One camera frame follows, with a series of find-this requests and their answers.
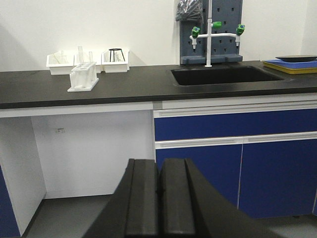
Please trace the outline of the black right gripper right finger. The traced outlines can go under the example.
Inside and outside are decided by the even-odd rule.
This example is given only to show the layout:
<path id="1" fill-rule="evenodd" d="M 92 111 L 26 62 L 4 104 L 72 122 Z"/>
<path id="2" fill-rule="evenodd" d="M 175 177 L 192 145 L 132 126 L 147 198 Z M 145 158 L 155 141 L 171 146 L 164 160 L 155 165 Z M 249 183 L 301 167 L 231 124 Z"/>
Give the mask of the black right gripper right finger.
<path id="1" fill-rule="evenodd" d="M 191 159 L 165 159 L 160 172 L 161 237 L 278 238 L 222 196 Z"/>

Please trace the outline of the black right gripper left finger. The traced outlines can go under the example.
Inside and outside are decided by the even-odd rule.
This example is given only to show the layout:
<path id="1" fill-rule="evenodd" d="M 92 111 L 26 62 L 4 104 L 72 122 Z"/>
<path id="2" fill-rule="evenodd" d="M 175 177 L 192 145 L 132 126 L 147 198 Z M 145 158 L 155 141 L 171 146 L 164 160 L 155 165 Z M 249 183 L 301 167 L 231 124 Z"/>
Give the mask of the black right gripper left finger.
<path id="1" fill-rule="evenodd" d="M 109 202 L 85 238 L 157 238 L 158 170 L 154 160 L 129 159 Z"/>

